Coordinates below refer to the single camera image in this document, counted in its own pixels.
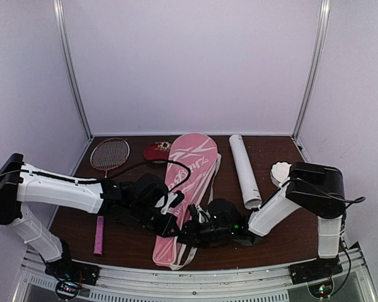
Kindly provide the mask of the pink racket bag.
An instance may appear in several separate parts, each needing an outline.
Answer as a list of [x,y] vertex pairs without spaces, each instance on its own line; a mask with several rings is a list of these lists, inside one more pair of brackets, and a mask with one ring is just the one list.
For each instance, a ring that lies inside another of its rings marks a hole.
[[[217,144],[209,136],[202,133],[189,133],[178,137],[171,145],[169,160],[180,162],[186,169],[168,164],[164,182],[168,189],[181,191],[183,201],[168,213],[177,217],[177,225],[182,227],[190,219],[188,207],[200,209],[200,203],[208,187],[212,187],[219,171],[221,155]],[[189,264],[195,257],[197,249],[187,243],[179,243],[176,237],[156,237],[152,260],[157,266],[177,271]]]

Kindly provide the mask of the white shuttlecock tube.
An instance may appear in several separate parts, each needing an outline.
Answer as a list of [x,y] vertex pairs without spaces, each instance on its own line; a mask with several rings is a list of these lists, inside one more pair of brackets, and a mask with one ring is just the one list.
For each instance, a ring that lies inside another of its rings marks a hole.
[[238,134],[231,135],[229,144],[238,175],[244,207],[247,210],[256,209],[262,204],[262,200],[242,136]]

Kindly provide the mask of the pink-handled badminton racket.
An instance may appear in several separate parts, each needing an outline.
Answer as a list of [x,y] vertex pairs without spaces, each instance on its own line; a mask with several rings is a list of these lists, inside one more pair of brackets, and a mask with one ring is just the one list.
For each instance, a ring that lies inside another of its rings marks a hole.
[[[109,138],[102,141],[93,150],[90,163],[92,168],[103,171],[107,177],[110,170],[116,169],[126,163],[130,154],[128,143],[122,138]],[[94,238],[94,255],[103,255],[103,236],[105,218],[98,216],[96,219],[96,233]]]

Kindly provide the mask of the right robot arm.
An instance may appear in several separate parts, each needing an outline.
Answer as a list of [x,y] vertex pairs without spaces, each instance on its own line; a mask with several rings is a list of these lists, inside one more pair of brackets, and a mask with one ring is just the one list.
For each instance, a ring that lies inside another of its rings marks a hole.
[[222,241],[253,246],[290,214],[304,208],[318,218],[318,258],[311,262],[310,271],[322,278],[334,268],[338,255],[346,211],[344,195],[339,169],[294,162],[275,193],[248,216],[242,215],[233,202],[218,198],[209,203],[206,219],[201,222],[201,211],[191,206],[192,217],[184,223],[178,242],[195,248]]

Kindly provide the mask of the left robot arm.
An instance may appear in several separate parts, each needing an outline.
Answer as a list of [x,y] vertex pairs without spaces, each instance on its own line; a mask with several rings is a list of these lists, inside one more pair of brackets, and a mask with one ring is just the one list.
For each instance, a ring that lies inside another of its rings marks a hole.
[[178,219],[169,208],[183,200],[181,193],[171,193],[162,179],[144,174],[137,181],[114,182],[53,174],[23,161],[13,154],[0,169],[0,225],[13,227],[28,245],[64,279],[78,273],[67,245],[51,234],[28,207],[45,203],[109,216],[121,223],[133,223],[160,237],[180,233]]

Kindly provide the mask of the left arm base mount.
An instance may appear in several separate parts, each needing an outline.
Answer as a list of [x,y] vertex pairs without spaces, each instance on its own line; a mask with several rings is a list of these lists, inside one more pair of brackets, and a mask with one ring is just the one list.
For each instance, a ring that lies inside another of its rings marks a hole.
[[55,294],[61,301],[74,299],[82,290],[83,285],[95,286],[99,277],[100,267],[73,261],[69,245],[61,240],[62,254],[59,260],[47,262],[44,259],[45,273],[55,277]]

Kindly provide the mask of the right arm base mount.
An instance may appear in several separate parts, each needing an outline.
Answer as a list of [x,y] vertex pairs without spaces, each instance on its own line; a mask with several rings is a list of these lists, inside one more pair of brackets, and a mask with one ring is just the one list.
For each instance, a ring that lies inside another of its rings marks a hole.
[[289,266],[292,284],[307,284],[309,293],[318,299],[329,298],[335,290],[333,277],[343,272],[339,257],[317,258]]

